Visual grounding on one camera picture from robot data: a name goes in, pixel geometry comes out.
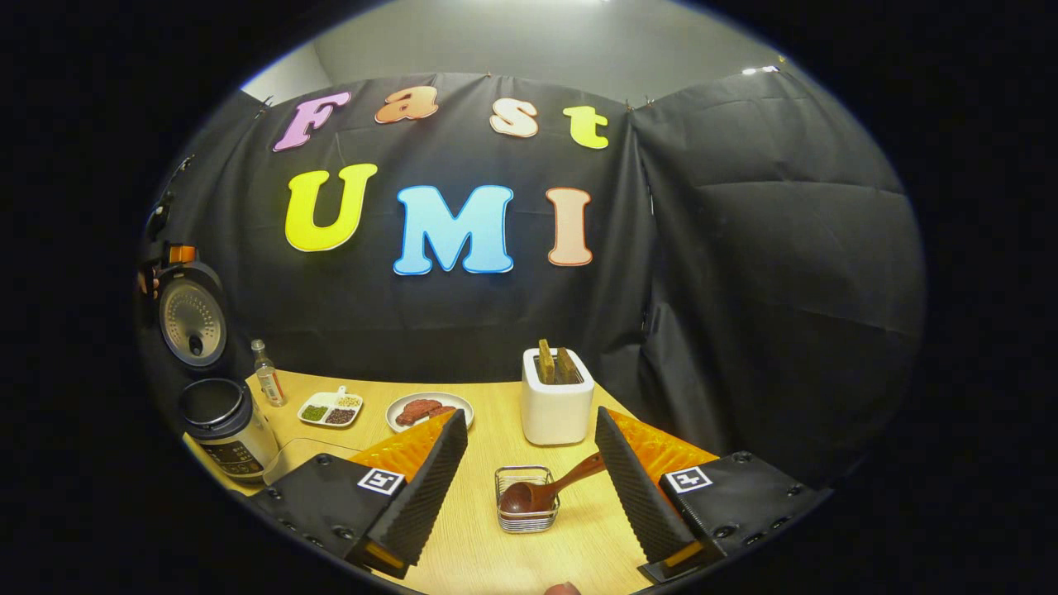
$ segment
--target condiment bottle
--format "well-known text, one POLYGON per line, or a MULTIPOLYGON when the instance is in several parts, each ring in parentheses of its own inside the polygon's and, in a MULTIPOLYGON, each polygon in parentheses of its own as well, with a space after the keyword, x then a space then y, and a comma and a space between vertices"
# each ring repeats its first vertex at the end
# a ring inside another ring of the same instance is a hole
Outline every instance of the condiment bottle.
POLYGON ((269 359, 268 354, 264 353, 264 342, 260 339, 254 339, 250 343, 250 348, 254 351, 254 373, 257 374, 257 379, 260 380, 261 391, 264 392, 268 402, 274 407, 287 404, 287 396, 282 394, 282 389, 279 387, 279 377, 276 375, 275 365, 269 359))

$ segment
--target blue letter m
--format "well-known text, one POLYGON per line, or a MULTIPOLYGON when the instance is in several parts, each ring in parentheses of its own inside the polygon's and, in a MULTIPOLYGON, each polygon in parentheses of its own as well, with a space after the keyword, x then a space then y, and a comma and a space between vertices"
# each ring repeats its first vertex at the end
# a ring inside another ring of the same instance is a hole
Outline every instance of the blue letter m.
POLYGON ((434 186, 412 186, 397 194, 404 203, 404 247, 394 271, 399 275, 424 275, 433 268, 426 258, 426 241, 445 271, 456 266, 463 244, 470 238, 470 254, 463 269, 472 273, 506 273, 514 268, 504 239, 504 214, 514 197, 511 188, 478 186, 470 193, 458 217, 453 217, 444 198, 434 186))

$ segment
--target wooden ladle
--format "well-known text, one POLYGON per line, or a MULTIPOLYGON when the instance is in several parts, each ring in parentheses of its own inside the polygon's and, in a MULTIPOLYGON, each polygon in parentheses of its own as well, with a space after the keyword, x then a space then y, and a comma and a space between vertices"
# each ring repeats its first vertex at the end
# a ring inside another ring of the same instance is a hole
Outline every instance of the wooden ladle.
POLYGON ((499 510, 508 513, 543 512, 554 505, 554 497, 563 488, 606 468, 602 454, 595 453, 573 467, 558 482, 537 486, 526 482, 511 484, 499 498, 499 510))

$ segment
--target bolt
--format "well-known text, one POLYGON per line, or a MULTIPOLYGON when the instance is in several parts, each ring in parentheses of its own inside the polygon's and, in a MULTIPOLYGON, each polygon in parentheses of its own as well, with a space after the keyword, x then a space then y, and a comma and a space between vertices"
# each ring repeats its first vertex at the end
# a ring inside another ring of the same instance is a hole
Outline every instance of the bolt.
POLYGON ((731 525, 724 525, 722 527, 716 527, 716 530, 713 531, 713 537, 716 539, 724 539, 725 537, 733 533, 734 533, 734 527, 732 527, 731 525))

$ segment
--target white plate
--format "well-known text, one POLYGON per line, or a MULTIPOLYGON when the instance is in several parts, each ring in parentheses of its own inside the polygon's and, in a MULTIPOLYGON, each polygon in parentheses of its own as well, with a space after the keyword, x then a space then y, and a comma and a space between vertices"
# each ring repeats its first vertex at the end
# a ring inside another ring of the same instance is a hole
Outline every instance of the white plate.
POLYGON ((470 407, 470 403, 462 397, 457 397, 449 393, 414 393, 407 395, 406 397, 397 399, 390 403, 389 409, 386 410, 386 423, 393 428, 394 432, 403 432, 408 428, 418 426, 419 423, 430 419, 430 416, 427 415, 412 426, 399 426, 397 423, 397 416, 404 413, 404 405, 416 399, 434 399, 435 401, 441 403, 442 407, 450 405, 463 410, 463 416, 467 417, 468 428, 470 428, 470 425, 474 421, 474 408, 470 407))
POLYGON ((339 386, 336 393, 316 393, 315 395, 309 397, 309 399, 306 400, 305 403, 302 405, 302 409, 297 410, 297 418, 306 423, 312 423, 315 426, 328 426, 330 428, 345 428, 357 419, 357 416, 360 415, 360 410, 363 409, 363 407, 364 407, 364 397, 361 397, 360 395, 347 395, 345 394, 345 386, 339 386), (344 405, 339 407, 338 401, 343 397, 357 397, 358 399, 360 399, 360 404, 357 407, 344 407, 344 405), (302 414, 305 413, 305 410, 310 407, 326 407, 327 411, 324 412, 324 416, 320 418, 320 420, 306 419, 305 417, 302 416, 302 414), (328 422, 327 417, 335 409, 351 410, 352 417, 350 417, 349 420, 346 421, 345 423, 328 422))

